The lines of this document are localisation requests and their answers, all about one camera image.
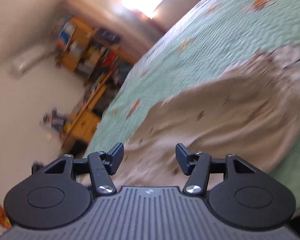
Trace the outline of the beige smiley print baby garment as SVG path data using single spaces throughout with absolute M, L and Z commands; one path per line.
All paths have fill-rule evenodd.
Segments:
M 236 154 L 300 189 L 300 46 L 259 50 L 219 77 L 142 63 L 104 113 L 87 153 L 116 142 L 125 157 L 116 186 L 183 185 L 175 146 L 215 158 Z

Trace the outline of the wooden bookshelf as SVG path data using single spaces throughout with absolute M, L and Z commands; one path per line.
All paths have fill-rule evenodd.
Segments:
M 58 65 L 83 77 L 87 89 L 68 115 L 62 132 L 62 149 L 87 146 L 92 140 L 104 111 L 123 84 L 120 70 L 129 71 L 136 58 L 121 49 L 117 37 L 107 40 L 103 29 L 96 29 L 78 17 L 63 27 L 57 41 Z

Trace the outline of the black bag on shelf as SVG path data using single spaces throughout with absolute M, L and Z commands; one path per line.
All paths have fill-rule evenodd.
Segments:
M 121 36 L 109 31 L 108 29 L 100 28 L 97 30 L 96 34 L 98 37 L 103 38 L 110 44 L 117 44 L 121 42 Z

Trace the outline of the white air conditioner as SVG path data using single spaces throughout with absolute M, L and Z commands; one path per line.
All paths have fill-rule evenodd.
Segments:
M 11 61 L 11 74 L 16 77 L 23 76 L 38 62 L 51 56 L 54 52 L 54 47 L 44 44 L 38 44 L 25 49 L 13 57 Z

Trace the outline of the green quilted bee bedspread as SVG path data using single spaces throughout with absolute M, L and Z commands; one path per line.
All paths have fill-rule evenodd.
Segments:
M 201 0 L 134 67 L 189 68 L 204 81 L 287 44 L 300 46 L 300 0 Z M 300 211 L 300 189 L 291 191 Z

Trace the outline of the pink window curtains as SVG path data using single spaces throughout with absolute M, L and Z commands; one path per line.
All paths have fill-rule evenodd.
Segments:
M 127 9 L 120 0 L 65 0 L 63 6 L 91 27 L 121 37 L 120 48 L 139 59 L 201 0 L 163 0 L 153 18 Z

